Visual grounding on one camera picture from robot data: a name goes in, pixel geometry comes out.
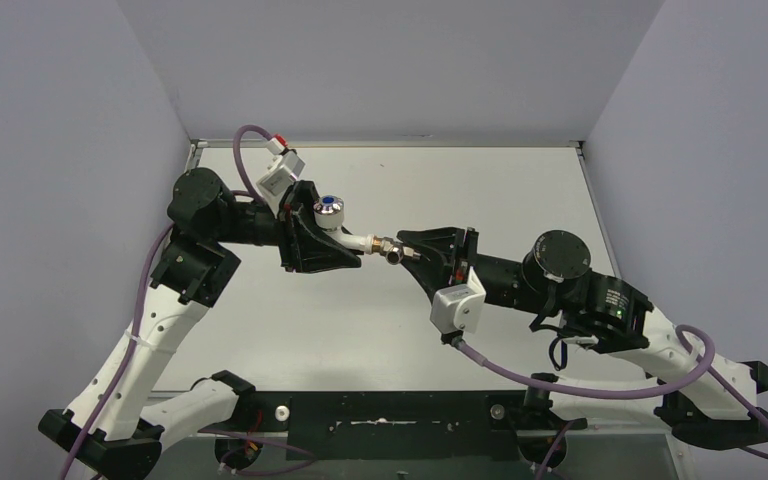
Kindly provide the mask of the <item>metal tee pipe fitting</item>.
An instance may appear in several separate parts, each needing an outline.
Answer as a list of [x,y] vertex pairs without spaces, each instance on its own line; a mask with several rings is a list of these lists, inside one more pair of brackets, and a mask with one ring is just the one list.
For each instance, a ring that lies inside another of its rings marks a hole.
[[414,248],[388,237],[381,240],[379,254],[391,265],[419,261],[421,258],[421,254]]

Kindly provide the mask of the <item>white faucet with chrome knob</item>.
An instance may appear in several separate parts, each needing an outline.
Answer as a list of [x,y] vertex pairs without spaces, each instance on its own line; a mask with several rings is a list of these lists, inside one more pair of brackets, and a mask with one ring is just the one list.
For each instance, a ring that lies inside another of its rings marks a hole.
[[366,255],[381,252],[380,237],[375,235],[355,235],[344,228],[345,203],[334,195],[319,197],[313,205],[313,215],[317,226],[341,246]]

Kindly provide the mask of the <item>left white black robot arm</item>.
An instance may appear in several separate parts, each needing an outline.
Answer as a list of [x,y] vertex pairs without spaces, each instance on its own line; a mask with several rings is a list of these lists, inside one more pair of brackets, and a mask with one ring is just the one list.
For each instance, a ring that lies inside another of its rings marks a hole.
[[89,385],[39,424],[70,461],[106,479],[143,479],[178,441],[255,416],[254,386],[227,371],[148,404],[183,340],[239,267],[231,244],[275,246],[282,267],[295,273],[357,268],[380,245],[346,230],[340,200],[319,195],[310,181],[289,181],[271,208],[238,200],[214,171],[199,167],[178,178],[167,213],[172,225],[150,250],[131,324]]

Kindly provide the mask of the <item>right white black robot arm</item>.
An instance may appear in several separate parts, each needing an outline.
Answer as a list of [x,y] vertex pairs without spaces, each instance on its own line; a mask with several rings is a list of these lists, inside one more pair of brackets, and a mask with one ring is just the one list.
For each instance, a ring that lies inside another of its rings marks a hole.
[[464,340],[486,305],[530,313],[530,330],[549,331],[564,344],[629,362],[644,379],[609,384],[555,373],[527,378],[524,417],[541,428],[565,421],[610,419],[669,431],[692,446],[723,451],[768,442],[768,414],[757,404],[768,390],[768,367],[715,356],[697,379],[690,373],[706,352],[700,337],[678,328],[622,279],[591,267],[586,244],[552,230],[521,260],[478,252],[472,229],[402,230],[413,255],[405,269],[427,294],[431,320],[445,344],[471,359]]

